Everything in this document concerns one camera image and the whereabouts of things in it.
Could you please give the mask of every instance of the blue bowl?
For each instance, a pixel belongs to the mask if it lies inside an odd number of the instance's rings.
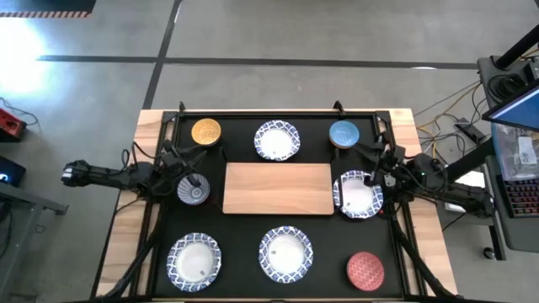
[[[329,140],[338,148],[351,148],[360,140],[360,130],[349,121],[337,121],[329,128]]]

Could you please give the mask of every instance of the small blue and white bowl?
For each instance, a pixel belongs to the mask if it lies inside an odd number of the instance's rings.
[[[193,232],[174,243],[167,257],[167,275],[182,291],[208,287],[221,269],[221,249],[205,233]]]
[[[338,148],[351,148],[360,140],[360,130],[352,122],[337,121],[329,128],[329,140]]]
[[[191,184],[187,177],[182,178],[178,183],[178,198],[187,205],[199,205],[208,199],[210,183],[199,173],[193,173],[191,176],[200,182],[200,186]]]
[[[254,148],[264,159],[285,161],[300,150],[300,134],[294,125],[282,121],[268,121],[254,134]]]
[[[312,244],[293,226],[268,231],[259,245],[259,263],[268,277],[278,283],[292,283],[303,278],[312,266]]]
[[[380,185],[366,186],[364,180],[367,176],[371,175],[358,170],[348,171],[340,176],[343,201],[340,200],[339,181],[334,182],[334,205],[349,218],[370,218],[376,215],[383,206],[382,187]]]

